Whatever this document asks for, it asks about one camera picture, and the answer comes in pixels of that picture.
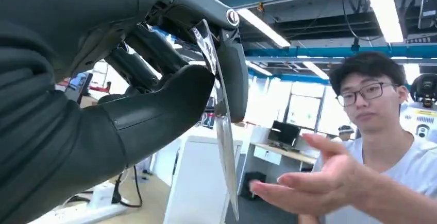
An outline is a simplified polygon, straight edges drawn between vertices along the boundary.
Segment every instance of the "man's fingers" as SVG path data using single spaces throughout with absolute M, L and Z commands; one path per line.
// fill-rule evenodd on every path
M 317 134 L 303 134 L 302 135 L 307 143 L 322 153 L 341 154 L 347 153 L 346 148 L 341 143 L 331 142 L 326 137 Z
M 320 214 L 325 194 L 300 192 L 282 185 L 252 182 L 250 190 L 285 211 L 295 214 Z
M 278 178 L 278 183 L 304 192 L 323 193 L 341 186 L 334 175 L 329 173 L 287 173 Z

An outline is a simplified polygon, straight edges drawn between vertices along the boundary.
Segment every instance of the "yellow label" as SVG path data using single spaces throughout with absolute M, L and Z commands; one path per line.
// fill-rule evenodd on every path
M 417 110 L 416 113 L 420 115 L 437 117 L 437 112 L 434 111 Z

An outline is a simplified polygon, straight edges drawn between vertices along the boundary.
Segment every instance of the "black hair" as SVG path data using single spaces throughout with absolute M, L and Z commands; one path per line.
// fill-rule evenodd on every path
M 406 83 L 402 66 L 383 53 L 366 51 L 344 59 L 342 64 L 329 72 L 329 80 L 335 94 L 340 95 L 343 80 L 352 73 L 371 77 L 387 76 L 396 85 Z
M 342 126 L 340 126 L 339 131 L 341 131 L 341 130 L 351 130 L 351 129 L 352 129 L 352 127 L 349 126 L 349 125 L 342 125 Z

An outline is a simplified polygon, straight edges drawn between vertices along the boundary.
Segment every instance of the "man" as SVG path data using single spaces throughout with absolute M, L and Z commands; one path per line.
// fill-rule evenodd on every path
M 314 172 L 288 173 L 251 190 L 299 221 L 431 224 L 437 220 L 437 146 L 415 141 L 399 123 L 405 74 L 380 53 L 360 53 L 331 72 L 332 88 L 362 137 L 333 143 L 305 135 L 321 151 Z
M 345 142 L 350 140 L 350 136 L 354 133 L 354 130 L 349 125 L 342 125 L 339 128 L 339 136 L 333 138 L 332 142 Z

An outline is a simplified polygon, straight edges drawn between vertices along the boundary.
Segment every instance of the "ceiling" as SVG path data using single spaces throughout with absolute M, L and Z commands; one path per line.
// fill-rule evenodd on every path
M 248 60 L 254 61 L 274 75 L 314 75 L 296 56 L 308 56 L 323 71 L 328 71 L 341 60 L 316 60 L 314 57 L 343 57 L 352 55 L 352 45 L 358 50 L 383 50 L 401 57 L 422 55 L 423 49 L 415 46 L 435 46 L 427 56 L 437 58 L 437 44 L 388 44 L 381 37 L 368 0 L 221 0 L 231 7 L 247 7 L 286 38 L 290 48 L 278 48 L 275 43 L 254 26 L 243 22 L 240 33 Z M 256 6 L 263 2 L 264 11 Z M 407 39 L 437 35 L 437 28 L 418 29 L 422 0 L 395 0 L 399 19 Z M 355 39 L 350 28 L 364 40 Z M 421 73 L 437 73 L 437 59 L 426 61 Z

